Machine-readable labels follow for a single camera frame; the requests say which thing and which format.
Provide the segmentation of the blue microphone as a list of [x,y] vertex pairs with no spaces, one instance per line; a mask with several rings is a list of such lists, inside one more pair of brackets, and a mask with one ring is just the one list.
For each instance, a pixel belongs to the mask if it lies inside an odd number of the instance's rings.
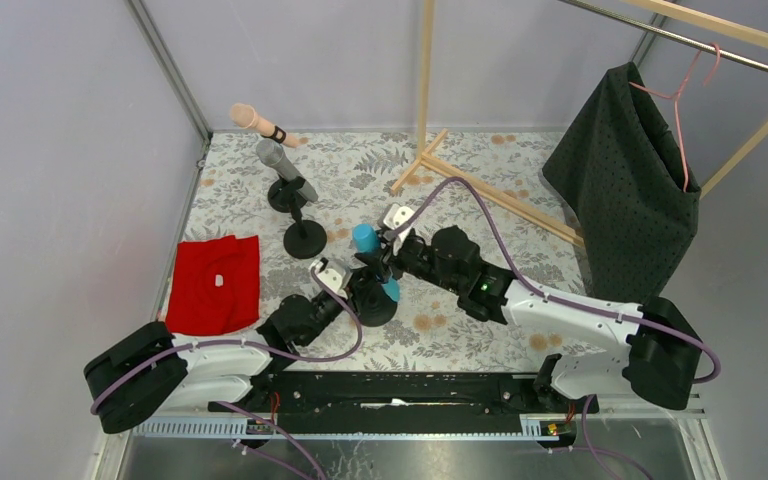
[[[352,241],[358,253],[372,254],[381,250],[378,234],[369,224],[362,223],[355,226],[352,230]],[[392,301],[398,302],[400,300],[400,288],[394,278],[383,282],[382,287]]]

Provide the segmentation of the black mic stand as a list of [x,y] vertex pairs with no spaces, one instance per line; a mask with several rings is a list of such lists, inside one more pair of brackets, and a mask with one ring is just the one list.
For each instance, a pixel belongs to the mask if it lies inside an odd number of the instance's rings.
[[384,285],[366,268],[352,271],[347,293],[359,322],[364,327],[380,327],[393,319],[398,304]]
[[[295,193],[301,178],[293,181],[286,188],[291,194]],[[319,255],[327,243],[325,229],[316,221],[304,219],[302,208],[294,198],[290,199],[290,211],[293,223],[285,230],[283,246],[286,252],[296,259],[310,259]]]
[[294,198],[300,207],[303,207],[306,204],[310,203],[307,200],[305,200],[302,197],[302,195],[299,193],[299,189],[304,183],[302,179],[298,182],[299,188],[295,193],[291,194],[289,191],[286,190],[286,188],[289,187],[293,181],[287,182],[279,176],[279,179],[276,180],[273,183],[273,185],[270,187],[268,191],[268,201],[270,203],[270,206],[274,210],[283,212],[283,213],[288,213],[290,211],[291,198]]

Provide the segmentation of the grey microphone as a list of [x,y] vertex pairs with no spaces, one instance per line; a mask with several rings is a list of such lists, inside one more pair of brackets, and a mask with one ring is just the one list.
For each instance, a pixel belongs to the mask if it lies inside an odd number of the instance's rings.
[[319,201],[317,191],[310,181],[292,164],[281,144],[271,139],[262,139],[256,145],[256,155],[265,167],[275,170],[283,180],[291,182],[301,178],[304,181],[299,189],[302,197],[312,203]]

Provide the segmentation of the beige microphone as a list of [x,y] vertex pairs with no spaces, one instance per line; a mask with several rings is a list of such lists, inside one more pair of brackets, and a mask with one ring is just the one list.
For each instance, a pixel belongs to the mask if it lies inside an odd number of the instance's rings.
[[233,104],[229,111],[229,117],[237,127],[244,130],[255,131],[263,138],[272,140],[278,144],[290,148],[297,148],[301,145],[301,142],[297,137],[261,116],[251,105],[242,103]]

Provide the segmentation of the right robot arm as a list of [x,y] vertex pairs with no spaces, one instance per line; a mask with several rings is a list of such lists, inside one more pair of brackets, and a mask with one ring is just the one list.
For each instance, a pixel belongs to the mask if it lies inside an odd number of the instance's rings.
[[634,393],[665,409],[686,408],[701,341],[673,302],[616,303],[525,286],[512,270],[482,259],[479,246],[457,226],[425,241],[406,228],[413,214],[393,204],[380,218],[384,267],[455,294],[458,307],[476,320],[533,326],[597,347],[584,359],[547,356],[534,382],[539,394],[578,400]]

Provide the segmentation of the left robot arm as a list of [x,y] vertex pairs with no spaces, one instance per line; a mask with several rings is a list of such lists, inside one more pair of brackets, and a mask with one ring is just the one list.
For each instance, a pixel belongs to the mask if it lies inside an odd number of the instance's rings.
[[302,355],[341,314],[356,328],[354,344],[326,357],[336,362],[351,356],[363,330],[392,319],[398,298],[373,269],[348,269],[325,259],[311,276],[320,286],[313,297],[285,297],[254,330],[219,336],[174,334],[162,322],[147,323],[105,350],[83,370],[92,396],[91,414],[108,434],[132,429],[157,412],[196,410],[212,402],[238,402],[261,376],[295,362],[315,362]]

